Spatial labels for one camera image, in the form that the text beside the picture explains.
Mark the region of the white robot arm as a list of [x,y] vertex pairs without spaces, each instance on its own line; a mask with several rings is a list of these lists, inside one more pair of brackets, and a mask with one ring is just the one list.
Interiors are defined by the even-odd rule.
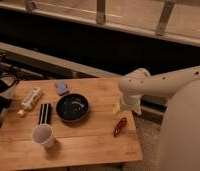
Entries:
[[200,171],[200,65],[152,75],[139,68],[121,77],[114,111],[141,112],[141,98],[163,97],[156,171]]

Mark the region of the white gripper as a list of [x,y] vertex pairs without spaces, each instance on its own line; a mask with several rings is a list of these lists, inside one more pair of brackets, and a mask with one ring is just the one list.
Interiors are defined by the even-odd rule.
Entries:
[[120,102],[115,103],[113,113],[118,114],[122,110],[134,111],[138,115],[141,115],[141,95],[127,95],[123,94],[120,98]]

